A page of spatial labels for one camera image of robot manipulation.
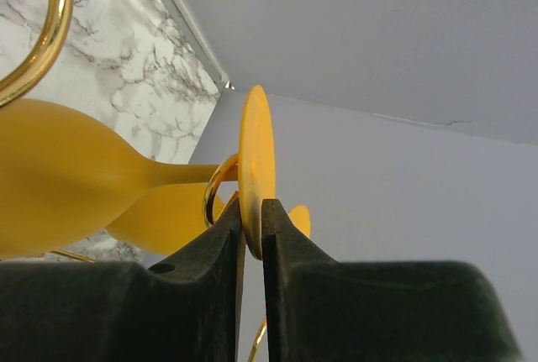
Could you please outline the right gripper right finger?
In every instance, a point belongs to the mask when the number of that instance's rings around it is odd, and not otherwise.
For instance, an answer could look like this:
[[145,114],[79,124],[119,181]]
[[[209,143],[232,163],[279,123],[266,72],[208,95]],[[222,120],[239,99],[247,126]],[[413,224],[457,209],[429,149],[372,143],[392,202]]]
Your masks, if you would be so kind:
[[341,263],[261,208],[272,361],[521,361],[497,293],[456,261]]

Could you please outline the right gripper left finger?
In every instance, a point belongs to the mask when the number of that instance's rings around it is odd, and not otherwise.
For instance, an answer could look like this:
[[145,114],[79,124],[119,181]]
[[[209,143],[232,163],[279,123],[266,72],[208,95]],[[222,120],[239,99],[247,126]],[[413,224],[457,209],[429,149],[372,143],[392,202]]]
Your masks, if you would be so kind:
[[234,361],[245,244],[231,203],[161,262],[1,265],[4,361]]

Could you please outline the orange plastic wine glass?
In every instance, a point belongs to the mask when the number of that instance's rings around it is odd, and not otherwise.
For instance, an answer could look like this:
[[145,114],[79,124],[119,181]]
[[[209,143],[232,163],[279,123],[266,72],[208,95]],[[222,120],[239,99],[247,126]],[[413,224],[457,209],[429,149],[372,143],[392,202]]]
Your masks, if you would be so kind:
[[106,227],[162,186],[236,181],[249,250],[261,258],[261,205],[276,196],[272,117],[249,91],[236,171],[148,159],[112,129],[72,108],[22,98],[1,111],[1,256],[41,254]]
[[207,229],[203,183],[161,186],[138,196],[106,227],[118,241],[168,256]]

